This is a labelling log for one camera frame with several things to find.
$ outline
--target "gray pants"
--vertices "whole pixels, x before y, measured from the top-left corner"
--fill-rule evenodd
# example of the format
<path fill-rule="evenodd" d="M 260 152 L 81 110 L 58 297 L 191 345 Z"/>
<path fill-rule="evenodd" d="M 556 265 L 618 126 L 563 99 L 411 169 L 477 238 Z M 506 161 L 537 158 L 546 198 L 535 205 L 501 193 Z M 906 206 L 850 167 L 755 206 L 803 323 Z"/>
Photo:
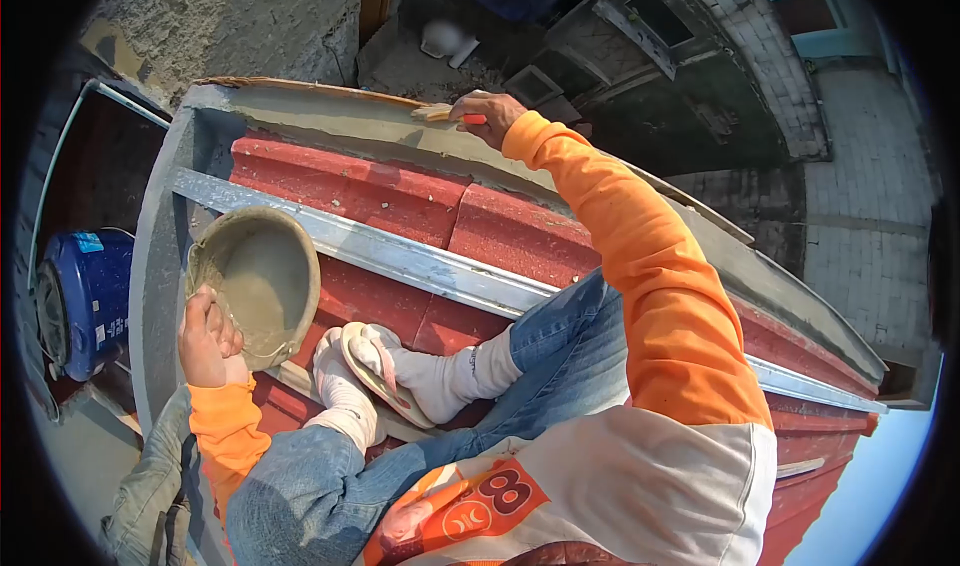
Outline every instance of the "gray pants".
<path fill-rule="evenodd" d="M 190 392 L 180 386 L 147 435 L 140 462 L 120 482 L 113 513 L 101 520 L 101 546 L 118 566 L 194 565 L 183 476 L 199 457 L 189 416 Z"/>

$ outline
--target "orange long-sleeve shirt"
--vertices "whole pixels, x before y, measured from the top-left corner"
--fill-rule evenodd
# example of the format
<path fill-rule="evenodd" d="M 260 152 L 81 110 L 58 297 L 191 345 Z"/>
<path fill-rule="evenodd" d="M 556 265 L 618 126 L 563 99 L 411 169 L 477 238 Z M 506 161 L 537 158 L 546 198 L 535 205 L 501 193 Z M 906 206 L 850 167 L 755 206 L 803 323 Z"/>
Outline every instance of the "orange long-sleeve shirt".
<path fill-rule="evenodd" d="M 432 471 L 385 522 L 414 504 L 425 506 L 415 512 L 425 515 L 423 555 L 441 553 L 451 561 L 482 556 L 498 563 L 551 537 L 628 561 L 756 561 L 776 475 L 776 440 L 743 355 L 737 314 L 714 268 L 653 188 L 562 124 L 524 114 L 510 128 L 503 154 L 550 172 L 589 230 L 606 281 L 623 295 L 633 407 L 575 418 L 530 443 L 508 439 L 504 447 Z M 231 494 L 270 445 L 257 432 L 252 390 L 252 380 L 191 387 L 190 424 L 222 521 Z M 491 488 L 481 484 L 500 478 L 530 489 L 523 509 L 505 514 L 492 507 Z M 496 495 L 507 487 L 492 488 Z M 467 504 L 474 511 L 462 514 L 457 526 L 468 529 L 451 535 L 451 514 Z M 486 516 L 478 516 L 480 506 Z M 386 558 L 383 535 L 381 524 L 359 563 Z"/>

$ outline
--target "paintbrush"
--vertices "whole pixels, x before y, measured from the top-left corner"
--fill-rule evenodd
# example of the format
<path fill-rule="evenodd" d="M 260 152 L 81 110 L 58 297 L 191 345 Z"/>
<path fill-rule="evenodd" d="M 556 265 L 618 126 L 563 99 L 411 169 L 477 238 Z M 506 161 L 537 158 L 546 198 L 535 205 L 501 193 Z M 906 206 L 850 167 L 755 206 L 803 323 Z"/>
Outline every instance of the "paintbrush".
<path fill-rule="evenodd" d="M 449 103 L 434 103 L 416 108 L 410 113 L 410 118 L 415 121 L 426 121 L 427 123 L 438 123 L 450 118 L 450 110 L 453 106 Z M 483 114 L 463 114 L 460 120 L 468 125 L 485 125 L 487 117 Z"/>

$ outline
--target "orange sleeve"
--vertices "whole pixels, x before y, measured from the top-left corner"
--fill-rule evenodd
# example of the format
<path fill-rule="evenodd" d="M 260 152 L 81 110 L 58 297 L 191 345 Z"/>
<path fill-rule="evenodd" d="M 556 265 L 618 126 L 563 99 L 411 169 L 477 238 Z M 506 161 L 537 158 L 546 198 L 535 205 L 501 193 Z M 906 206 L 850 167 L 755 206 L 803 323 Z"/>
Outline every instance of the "orange sleeve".
<path fill-rule="evenodd" d="M 247 381 L 224 386 L 188 384 L 190 431 L 205 462 L 204 473 L 213 487 L 220 510 L 220 524 L 227 525 L 227 502 L 240 487 L 260 457 L 270 448 L 270 435 L 257 430 L 260 408 L 254 404 L 257 383 Z"/>
<path fill-rule="evenodd" d="M 503 155 L 546 169 L 590 232 L 606 282 L 623 295 L 633 405 L 688 425 L 773 429 L 743 332 L 714 267 L 677 212 L 617 159 L 536 112 L 517 119 Z"/>

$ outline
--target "printed number 8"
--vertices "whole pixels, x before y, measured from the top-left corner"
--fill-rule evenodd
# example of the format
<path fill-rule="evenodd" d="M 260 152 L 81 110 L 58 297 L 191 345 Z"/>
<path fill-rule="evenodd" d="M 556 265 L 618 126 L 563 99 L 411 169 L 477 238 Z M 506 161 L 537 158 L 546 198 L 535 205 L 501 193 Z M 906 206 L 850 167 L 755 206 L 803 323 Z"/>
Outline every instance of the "printed number 8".
<path fill-rule="evenodd" d="M 533 493 L 529 484 L 521 482 L 521 473 L 516 470 L 501 470 L 481 482 L 477 491 L 492 498 L 494 509 L 503 515 L 516 512 Z"/>

